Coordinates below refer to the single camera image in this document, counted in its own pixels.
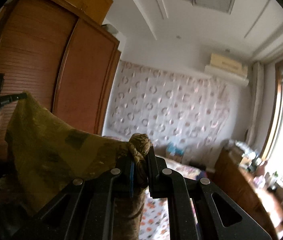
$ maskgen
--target metal bolt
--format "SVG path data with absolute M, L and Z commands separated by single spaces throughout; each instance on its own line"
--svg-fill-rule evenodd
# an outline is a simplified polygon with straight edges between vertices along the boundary
M 81 185 L 83 183 L 83 180 L 81 178 L 77 178 L 73 180 L 73 184 L 78 186 Z
M 120 169 L 114 168 L 110 171 L 113 175 L 117 175 L 120 173 Z
M 210 183 L 210 180 L 208 178 L 201 178 L 200 182 L 203 185 L 208 185 Z
M 172 173 L 172 170 L 169 169 L 169 168 L 165 168 L 165 169 L 162 170 L 162 173 L 164 173 L 165 175 L 169 175 L 169 174 Z

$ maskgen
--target camouflage fabric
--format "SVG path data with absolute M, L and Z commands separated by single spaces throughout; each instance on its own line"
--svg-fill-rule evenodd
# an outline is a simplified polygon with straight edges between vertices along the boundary
M 138 239 L 147 187 L 145 156 L 152 145 L 147 135 L 133 134 L 121 142 L 76 130 L 27 95 L 11 117 L 6 141 L 29 208 L 38 212 L 73 179 L 94 179 L 114 168 L 119 157 L 132 154 L 140 190 L 132 199 L 116 201 L 113 238 Z

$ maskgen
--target floral bedsheet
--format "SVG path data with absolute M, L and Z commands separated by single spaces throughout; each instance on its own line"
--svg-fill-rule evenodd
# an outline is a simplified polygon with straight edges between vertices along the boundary
M 197 168 L 190 167 L 166 159 L 167 167 L 178 171 L 184 177 L 189 179 L 200 179 L 206 177 L 206 173 Z M 150 196 L 148 188 L 146 189 L 146 198 L 144 212 L 140 222 L 139 240 L 169 240 L 169 219 L 167 198 L 153 199 Z

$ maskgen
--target wardrobe door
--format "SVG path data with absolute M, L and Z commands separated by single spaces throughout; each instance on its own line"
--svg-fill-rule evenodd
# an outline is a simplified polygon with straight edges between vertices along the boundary
M 118 44 L 104 29 L 79 19 L 59 74 L 53 107 L 57 117 L 76 129 L 98 133 Z
M 51 111 L 61 60 L 77 18 L 48 0 L 19 0 L 0 40 L 2 95 L 28 90 Z M 6 127 L 16 102 L 3 108 L 0 159 L 7 158 Z

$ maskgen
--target air conditioner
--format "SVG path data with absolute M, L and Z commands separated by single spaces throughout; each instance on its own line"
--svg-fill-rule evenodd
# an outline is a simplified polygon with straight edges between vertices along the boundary
M 247 66 L 215 53 L 211 55 L 210 64 L 205 66 L 205 73 L 243 87 L 249 83 Z

